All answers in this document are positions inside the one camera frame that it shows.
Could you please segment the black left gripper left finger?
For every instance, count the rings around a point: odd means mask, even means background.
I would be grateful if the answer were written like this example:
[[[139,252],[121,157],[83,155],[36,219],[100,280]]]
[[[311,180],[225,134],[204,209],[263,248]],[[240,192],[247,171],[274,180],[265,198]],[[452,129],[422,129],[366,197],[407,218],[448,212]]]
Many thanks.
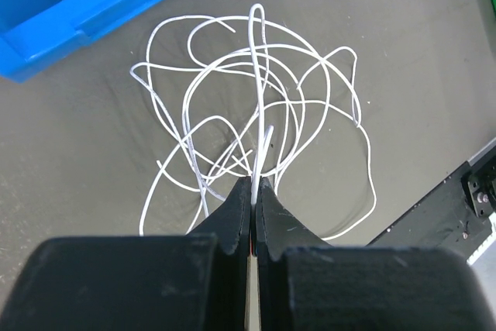
[[[250,249],[251,179],[239,178],[226,200],[189,235],[215,234],[222,252],[247,256]]]

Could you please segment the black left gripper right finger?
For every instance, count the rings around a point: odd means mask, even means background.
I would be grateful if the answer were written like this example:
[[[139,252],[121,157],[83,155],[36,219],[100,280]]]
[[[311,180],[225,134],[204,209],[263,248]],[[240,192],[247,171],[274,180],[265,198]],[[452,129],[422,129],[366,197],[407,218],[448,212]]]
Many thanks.
[[[256,202],[256,257],[278,261],[288,247],[327,243],[286,209],[268,178],[261,178]]]

